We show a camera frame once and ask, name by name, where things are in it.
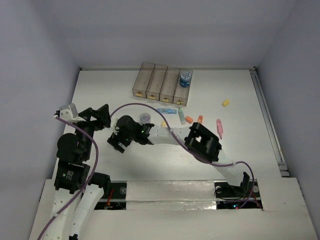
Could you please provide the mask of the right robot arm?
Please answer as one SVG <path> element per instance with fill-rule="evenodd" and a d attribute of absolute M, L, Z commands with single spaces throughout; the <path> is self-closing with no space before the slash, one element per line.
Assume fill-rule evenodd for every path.
<path fill-rule="evenodd" d="M 121 153 L 131 142 L 140 145 L 180 145 L 198 161 L 215 167 L 226 179 L 235 196 L 242 196 L 249 189 L 250 176 L 227 157 L 218 136 L 201 123 L 193 123 L 190 127 L 169 128 L 152 123 L 140 124 L 124 115 L 113 124 L 112 134 L 107 142 Z"/>

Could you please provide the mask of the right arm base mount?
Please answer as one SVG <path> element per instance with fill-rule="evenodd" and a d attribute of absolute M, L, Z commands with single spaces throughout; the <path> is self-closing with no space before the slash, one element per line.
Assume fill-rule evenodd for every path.
<path fill-rule="evenodd" d="M 214 183 L 217 210 L 263 209 L 257 180 L 249 180 L 244 173 L 240 186 L 231 186 L 226 181 Z"/>

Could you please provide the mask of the blue round clip jar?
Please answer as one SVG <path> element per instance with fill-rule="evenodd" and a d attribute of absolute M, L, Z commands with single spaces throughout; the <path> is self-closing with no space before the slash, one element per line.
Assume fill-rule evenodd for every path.
<path fill-rule="evenodd" d="M 183 88 L 190 86 L 193 77 L 192 70 L 181 70 L 179 73 L 179 85 Z"/>

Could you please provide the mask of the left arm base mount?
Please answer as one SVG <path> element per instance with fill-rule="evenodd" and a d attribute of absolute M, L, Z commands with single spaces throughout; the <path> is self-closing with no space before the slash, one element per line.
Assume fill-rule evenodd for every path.
<path fill-rule="evenodd" d="M 95 184 L 103 189 L 103 195 L 94 210 L 125 210 L 127 208 L 127 182 L 111 181 L 107 174 L 95 172 L 89 185 Z"/>

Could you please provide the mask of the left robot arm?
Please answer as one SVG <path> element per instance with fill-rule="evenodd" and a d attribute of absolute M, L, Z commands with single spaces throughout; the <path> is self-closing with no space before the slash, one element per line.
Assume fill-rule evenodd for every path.
<path fill-rule="evenodd" d="M 93 136 L 111 126 L 109 106 L 78 112 L 71 103 L 61 106 L 54 118 L 74 128 L 57 141 L 57 169 L 51 217 L 39 240 L 80 240 L 101 198 L 110 194 L 111 180 L 96 172 L 99 148 Z"/>

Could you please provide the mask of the clear jar purple clips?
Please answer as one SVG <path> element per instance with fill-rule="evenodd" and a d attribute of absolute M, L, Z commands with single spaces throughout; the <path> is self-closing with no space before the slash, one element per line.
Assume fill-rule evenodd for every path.
<path fill-rule="evenodd" d="M 151 123 L 151 115 L 148 113 L 142 113 L 139 116 L 139 123 L 144 125 L 144 124 L 150 124 Z"/>

